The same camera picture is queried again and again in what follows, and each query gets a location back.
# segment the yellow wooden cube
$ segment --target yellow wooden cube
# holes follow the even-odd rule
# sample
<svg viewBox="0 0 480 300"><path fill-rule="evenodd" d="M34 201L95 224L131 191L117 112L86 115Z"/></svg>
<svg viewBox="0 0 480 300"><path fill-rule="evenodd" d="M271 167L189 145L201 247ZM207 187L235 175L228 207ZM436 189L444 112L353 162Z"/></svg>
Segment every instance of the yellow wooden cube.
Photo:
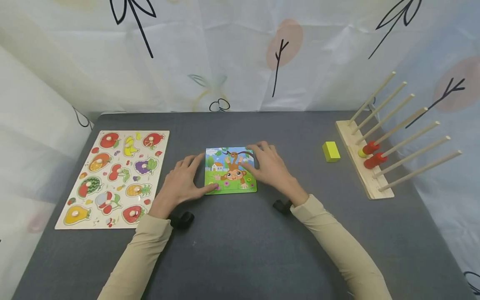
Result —
<svg viewBox="0 0 480 300"><path fill-rule="evenodd" d="M325 142L322 146L327 163L334 163L340 159L340 153L335 142Z"/></svg>

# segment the red cylinder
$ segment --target red cylinder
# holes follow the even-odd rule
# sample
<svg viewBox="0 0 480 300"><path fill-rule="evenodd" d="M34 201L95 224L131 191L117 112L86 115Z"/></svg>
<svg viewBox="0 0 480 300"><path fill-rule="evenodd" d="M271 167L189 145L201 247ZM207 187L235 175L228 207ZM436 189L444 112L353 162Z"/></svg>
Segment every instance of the red cylinder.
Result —
<svg viewBox="0 0 480 300"><path fill-rule="evenodd" d="M369 159L365 160L363 162L363 165L365 166L365 168L367 169L373 169L374 167L378 166L379 164L382 164L384 163L385 161L387 161L387 157L382 157L382 152L379 152L377 154L375 154L374 156L370 157Z"/></svg>
<svg viewBox="0 0 480 300"><path fill-rule="evenodd" d="M373 152L377 151L378 149L380 149L380 145L375 145L375 141L369 141L362 150L365 154L373 154Z"/></svg>

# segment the cartoon house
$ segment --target cartoon house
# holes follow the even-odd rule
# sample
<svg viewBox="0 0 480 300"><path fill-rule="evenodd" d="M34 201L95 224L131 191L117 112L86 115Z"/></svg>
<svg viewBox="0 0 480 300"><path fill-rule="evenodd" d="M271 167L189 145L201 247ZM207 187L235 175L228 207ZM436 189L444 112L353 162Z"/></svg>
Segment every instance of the cartoon house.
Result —
<svg viewBox="0 0 480 300"><path fill-rule="evenodd" d="M213 163L212 172L221 172L223 170L223 165L220 163Z"/></svg>

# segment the green grass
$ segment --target green grass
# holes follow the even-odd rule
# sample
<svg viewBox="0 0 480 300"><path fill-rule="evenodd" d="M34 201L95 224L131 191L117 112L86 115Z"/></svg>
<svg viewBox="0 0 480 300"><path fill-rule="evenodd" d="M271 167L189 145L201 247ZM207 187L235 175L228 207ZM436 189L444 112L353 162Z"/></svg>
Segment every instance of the green grass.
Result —
<svg viewBox="0 0 480 300"><path fill-rule="evenodd" d="M225 175L226 172L213 172L205 171L205 185L211 183L218 183L220 190L215 190L209 194L234 194L234 193L244 193L244 192L256 192L257 191L257 181L253 176L247 172L247 175L243 176L245 183L248 184L249 188L242 189L240 180L215 180L214 175Z"/></svg>

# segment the white curtain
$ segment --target white curtain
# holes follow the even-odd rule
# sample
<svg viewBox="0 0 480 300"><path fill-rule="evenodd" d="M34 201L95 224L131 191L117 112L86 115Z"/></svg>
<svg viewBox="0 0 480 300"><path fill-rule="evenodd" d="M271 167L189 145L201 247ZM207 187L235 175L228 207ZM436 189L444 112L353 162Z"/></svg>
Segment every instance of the white curtain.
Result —
<svg viewBox="0 0 480 300"><path fill-rule="evenodd" d="M386 129L465 77L453 103L392 142L439 120L399 154L452 141L407 167L464 151L414 182L461 268L478 273L478 11L475 0L0 0L0 298L71 175L90 133L84 115L356 109L392 70L377 104L403 80L384 111L417 96Z"/></svg>
<svg viewBox="0 0 480 300"><path fill-rule="evenodd" d="M4 0L4 47L87 116L354 109L457 1L111 3Z"/></svg>
<svg viewBox="0 0 480 300"><path fill-rule="evenodd" d="M434 121L431 132L399 149L401 158L449 135L452 140L406 163L421 168L460 149L463 155L427 171L413 182L463 272L480 275L480 2L468 0L448 11L397 67L377 105L402 81L408 85L382 111L384 116L408 94L415 98L387 121L392 129L419 108L431 108L391 137L397 144ZM480 278L466 274L480 289Z"/></svg>
<svg viewBox="0 0 480 300"><path fill-rule="evenodd" d="M10 299L91 129L2 47L0 66L0 299Z"/></svg>

